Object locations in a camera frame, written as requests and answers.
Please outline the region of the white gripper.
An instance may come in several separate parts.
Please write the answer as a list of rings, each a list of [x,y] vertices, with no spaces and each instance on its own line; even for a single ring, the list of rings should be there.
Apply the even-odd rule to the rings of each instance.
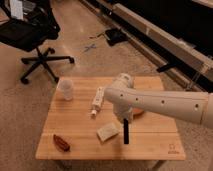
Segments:
[[[124,120],[131,122],[133,120],[132,108],[130,106],[114,104],[113,112],[120,122]]]

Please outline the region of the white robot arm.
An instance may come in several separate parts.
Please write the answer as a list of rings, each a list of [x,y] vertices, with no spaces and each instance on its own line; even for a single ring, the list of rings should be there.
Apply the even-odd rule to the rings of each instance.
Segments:
[[[213,93],[139,91],[133,78],[121,73],[105,88],[104,97],[120,122],[131,121],[132,109],[140,108],[213,129]]]

